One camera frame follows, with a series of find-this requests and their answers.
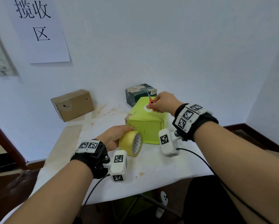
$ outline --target cardboard box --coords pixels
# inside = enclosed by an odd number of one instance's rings
[[[149,86],[146,83],[127,88],[125,92],[126,102],[131,107],[133,107],[141,97],[147,97],[147,92],[150,94],[151,97],[155,97],[157,95],[157,89],[153,88],[152,86]]]
[[[158,133],[166,127],[168,113],[153,112],[145,107],[147,104],[149,97],[141,97],[125,118],[125,123],[141,133],[143,143],[159,144]]]
[[[77,90],[51,99],[56,112],[64,122],[94,110],[89,91]]]

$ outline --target qr code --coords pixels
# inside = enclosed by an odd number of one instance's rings
[[[193,106],[191,106],[190,108],[193,109],[193,110],[195,110],[195,111],[198,111],[198,110],[202,109],[202,107],[199,106],[199,105],[193,105]]]
[[[122,181],[123,180],[123,176],[122,175],[113,175],[114,181]]]
[[[179,121],[179,123],[178,123],[178,126],[179,126],[181,129],[184,129],[185,124],[186,124],[186,121],[185,121],[184,119],[180,119],[180,121]]]
[[[165,144],[165,143],[168,143],[168,137],[167,137],[167,134],[166,135],[163,135],[160,137],[160,141],[161,141],[161,144]]]
[[[114,163],[120,163],[120,162],[123,162],[123,155],[115,156]]]
[[[89,142],[83,142],[80,144],[78,148],[86,148],[88,146]]]
[[[93,143],[93,142],[91,142],[91,143],[89,144],[89,147],[88,147],[88,148],[96,148],[97,145],[98,145],[98,143]]]
[[[183,114],[182,117],[184,117],[185,119],[189,120],[190,117],[192,117],[193,114],[194,114],[194,113],[193,113],[192,111],[186,110],[186,112]]]

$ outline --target tape roll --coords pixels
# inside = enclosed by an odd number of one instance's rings
[[[125,150],[127,155],[137,157],[142,148],[142,136],[139,131],[129,131],[119,140],[119,150]]]

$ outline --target black wrist strap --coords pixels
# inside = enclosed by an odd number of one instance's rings
[[[181,113],[181,111],[186,108],[185,106],[188,106],[188,104],[182,104],[180,105],[176,112],[175,112],[175,120],[173,121],[173,125],[174,127],[177,129],[178,134],[185,140],[192,140],[194,142],[194,133],[196,132],[196,130],[203,125],[204,123],[208,122],[208,121],[212,121],[218,124],[218,120],[213,117],[210,113],[206,112],[203,113],[201,115],[199,115],[199,117],[197,118],[197,120],[195,122],[193,122],[191,124],[191,127],[189,129],[188,132],[183,131],[180,126],[178,126],[178,123],[175,124],[179,114]]]
[[[107,175],[108,169],[103,167],[103,163],[109,163],[110,159],[102,142],[99,142],[94,153],[79,153],[78,150],[76,150],[71,160],[77,159],[85,163],[91,169],[94,178],[100,179]]]

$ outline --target white table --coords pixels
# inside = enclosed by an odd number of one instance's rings
[[[129,111],[130,107],[126,104],[115,106],[106,104],[91,113],[69,121],[46,159],[44,167],[40,170],[31,195],[70,161],[80,141],[93,139],[111,126],[125,124],[125,117]],[[178,143],[179,147],[194,151],[204,158],[194,142],[179,140]],[[156,189],[180,179],[211,174],[205,163],[194,154],[180,150],[178,156],[169,158],[162,155],[159,145],[143,143],[136,158],[128,156],[127,180],[115,183],[110,177],[105,178],[93,191],[87,204],[116,200]],[[97,179],[93,180],[85,199],[97,182]],[[17,207],[0,223],[3,223],[16,209]]]

